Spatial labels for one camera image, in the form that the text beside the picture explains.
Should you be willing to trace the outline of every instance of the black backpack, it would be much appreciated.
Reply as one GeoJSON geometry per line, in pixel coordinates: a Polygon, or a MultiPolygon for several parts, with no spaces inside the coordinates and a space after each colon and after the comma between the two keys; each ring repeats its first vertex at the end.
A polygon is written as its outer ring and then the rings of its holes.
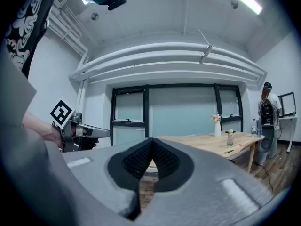
{"type": "Polygon", "coordinates": [[[268,98],[263,99],[261,102],[261,122],[262,125],[273,125],[274,123],[274,109],[268,98]]]}

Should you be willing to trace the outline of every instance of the cap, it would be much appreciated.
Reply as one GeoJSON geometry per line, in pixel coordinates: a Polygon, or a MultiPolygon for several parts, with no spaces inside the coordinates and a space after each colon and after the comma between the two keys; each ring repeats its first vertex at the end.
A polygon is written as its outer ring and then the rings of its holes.
{"type": "Polygon", "coordinates": [[[269,90],[272,89],[272,84],[269,83],[269,82],[265,82],[263,86],[264,86],[264,87],[268,87],[269,90]]]}

